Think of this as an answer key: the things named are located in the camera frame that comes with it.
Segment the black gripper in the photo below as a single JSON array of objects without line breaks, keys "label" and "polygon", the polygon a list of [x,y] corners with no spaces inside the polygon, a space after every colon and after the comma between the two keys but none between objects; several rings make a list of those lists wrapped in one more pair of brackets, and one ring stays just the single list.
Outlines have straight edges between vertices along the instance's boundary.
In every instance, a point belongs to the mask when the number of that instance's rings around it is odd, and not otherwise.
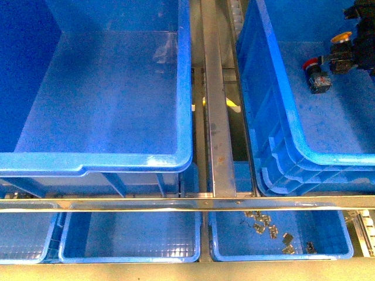
[{"label": "black gripper", "polygon": [[354,1],[343,13],[345,19],[360,19],[352,48],[355,64],[374,70],[374,1]]}]

